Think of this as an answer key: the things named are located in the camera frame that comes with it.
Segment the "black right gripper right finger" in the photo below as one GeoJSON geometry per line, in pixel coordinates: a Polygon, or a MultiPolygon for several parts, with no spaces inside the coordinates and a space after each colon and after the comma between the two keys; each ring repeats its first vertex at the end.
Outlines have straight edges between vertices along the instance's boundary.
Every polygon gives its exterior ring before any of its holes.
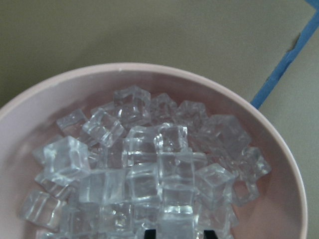
{"type": "Polygon", "coordinates": [[[214,230],[204,230],[204,239],[217,239],[217,235],[214,230]]]}

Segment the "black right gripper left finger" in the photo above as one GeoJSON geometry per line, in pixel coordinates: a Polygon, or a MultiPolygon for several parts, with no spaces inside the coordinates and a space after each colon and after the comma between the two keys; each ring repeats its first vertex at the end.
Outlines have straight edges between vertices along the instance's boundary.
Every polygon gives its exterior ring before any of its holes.
{"type": "Polygon", "coordinates": [[[156,230],[155,229],[145,230],[144,239],[156,239],[156,230]]]}

